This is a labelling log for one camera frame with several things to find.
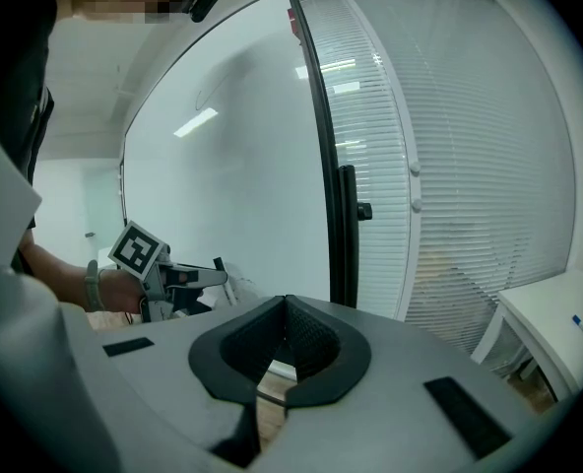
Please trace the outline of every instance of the bracelet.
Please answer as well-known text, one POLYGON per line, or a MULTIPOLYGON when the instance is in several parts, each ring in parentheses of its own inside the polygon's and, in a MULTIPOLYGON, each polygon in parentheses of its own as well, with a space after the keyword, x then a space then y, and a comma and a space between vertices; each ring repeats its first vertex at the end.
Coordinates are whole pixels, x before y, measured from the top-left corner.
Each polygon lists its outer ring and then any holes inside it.
POLYGON ((98 283, 102 272, 102 269, 100 271, 98 270, 96 259, 93 259, 88 263, 84 282, 86 284, 86 298, 88 300, 90 311, 105 311, 105 306, 103 306, 103 303, 101 302, 101 296, 98 291, 98 283))

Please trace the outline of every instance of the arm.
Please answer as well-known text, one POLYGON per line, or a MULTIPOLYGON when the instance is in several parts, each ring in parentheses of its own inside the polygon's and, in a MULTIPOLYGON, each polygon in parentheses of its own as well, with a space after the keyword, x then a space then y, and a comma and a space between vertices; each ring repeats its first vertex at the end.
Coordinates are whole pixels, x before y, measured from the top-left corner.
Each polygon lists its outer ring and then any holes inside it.
MULTIPOLYGON (((86 298, 86 268, 73 266, 33 240, 27 231, 18 247, 27 260, 35 277, 45 284, 62 303, 76 304, 88 311, 86 298)), ((143 290, 136 279, 123 270, 107 270, 99 282, 101 301, 109 311, 139 313, 139 301, 143 290)))

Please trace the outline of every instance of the person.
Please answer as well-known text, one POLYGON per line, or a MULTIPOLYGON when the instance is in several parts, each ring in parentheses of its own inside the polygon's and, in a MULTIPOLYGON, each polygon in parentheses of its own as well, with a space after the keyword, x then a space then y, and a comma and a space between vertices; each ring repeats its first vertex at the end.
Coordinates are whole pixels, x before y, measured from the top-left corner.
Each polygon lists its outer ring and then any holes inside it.
MULTIPOLYGON (((74 16, 115 20, 134 13, 181 12, 188 0, 0 0, 0 144, 32 182, 37 153, 54 102, 44 86, 48 38, 57 21, 74 16)), ((86 268, 66 263, 35 243, 29 226, 13 267, 48 286, 57 299, 89 310, 86 268)), ((109 311, 139 312, 140 283, 124 270, 101 273, 98 291, 109 311)))

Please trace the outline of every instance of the black rubber pad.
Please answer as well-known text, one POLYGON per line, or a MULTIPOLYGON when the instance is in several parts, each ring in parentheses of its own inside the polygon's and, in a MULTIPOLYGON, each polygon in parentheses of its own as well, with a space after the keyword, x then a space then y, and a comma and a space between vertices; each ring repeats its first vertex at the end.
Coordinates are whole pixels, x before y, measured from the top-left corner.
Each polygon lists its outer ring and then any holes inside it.
POLYGON ((107 356, 112 358, 114 356, 120 356, 121 354, 127 354, 128 352, 145 349, 145 347, 151 347, 152 345, 154 345, 154 342, 149 338, 135 338, 134 340, 127 340, 126 342, 104 345, 103 349, 107 356))
POLYGON ((478 459, 510 440, 506 431, 453 378, 439 378, 424 386, 478 459))

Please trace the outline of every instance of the hand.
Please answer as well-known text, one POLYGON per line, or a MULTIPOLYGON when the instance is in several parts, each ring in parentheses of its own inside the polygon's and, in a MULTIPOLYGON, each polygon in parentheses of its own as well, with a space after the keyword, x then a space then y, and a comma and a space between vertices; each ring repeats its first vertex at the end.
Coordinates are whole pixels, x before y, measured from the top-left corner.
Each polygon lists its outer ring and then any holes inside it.
POLYGON ((139 303, 145 295, 141 283, 125 270, 103 270, 98 292, 107 311, 141 313, 139 303))

